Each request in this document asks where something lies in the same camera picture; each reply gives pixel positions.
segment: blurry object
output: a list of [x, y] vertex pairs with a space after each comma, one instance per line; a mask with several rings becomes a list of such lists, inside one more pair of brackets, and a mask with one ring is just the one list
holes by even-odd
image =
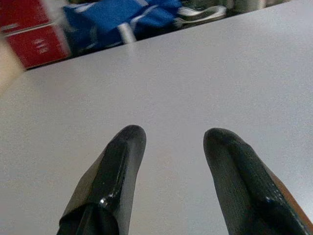
[[0, 0], [0, 26], [9, 45], [25, 68], [69, 56], [57, 21], [64, 0]]
[[288, 1], [290, 0], [218, 0], [218, 4], [236, 13], [246, 13]]
[[172, 25], [179, 0], [103, 0], [65, 6], [67, 23], [65, 32], [74, 55], [123, 44], [123, 32], [131, 31], [135, 37], [144, 37], [151, 29], [157, 31]]
[[82, 4], [82, 3], [90, 3], [90, 2], [96, 2], [99, 0], [68, 0], [69, 3], [73, 4]]
[[0, 0], [0, 31], [12, 33], [60, 17], [62, 0]]
[[5, 37], [25, 68], [61, 60], [70, 54], [62, 30], [54, 23], [7, 34]]
[[233, 9], [235, 6], [235, 0], [219, 0], [219, 5], [225, 6], [227, 9]]
[[236, 0], [234, 11], [246, 13], [266, 7], [266, 0]]
[[267, 0], [266, 6], [274, 6], [274, 5], [281, 4], [284, 2], [288, 2], [288, 1], [291, 1], [291, 0]]
[[23, 71], [16, 54], [0, 35], [0, 96]]
[[184, 7], [202, 11], [211, 6], [219, 5], [219, 0], [182, 0], [181, 3]]
[[221, 19], [226, 15], [226, 7], [212, 6], [203, 11], [193, 10], [188, 7], [181, 7], [178, 17], [175, 19], [177, 27], [194, 26], [208, 21]]

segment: blue bag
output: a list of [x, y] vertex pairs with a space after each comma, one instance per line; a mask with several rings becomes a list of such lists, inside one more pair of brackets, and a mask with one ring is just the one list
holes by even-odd
[[172, 25], [179, 0], [102, 0], [63, 7], [73, 54], [120, 45], [125, 37]]

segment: table surface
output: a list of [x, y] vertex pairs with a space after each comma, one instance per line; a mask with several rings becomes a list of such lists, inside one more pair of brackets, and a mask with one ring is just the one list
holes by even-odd
[[202, 139], [250, 143], [313, 220], [313, 1], [30, 70], [0, 99], [0, 233], [56, 234], [110, 139], [147, 134], [130, 235], [227, 234]]

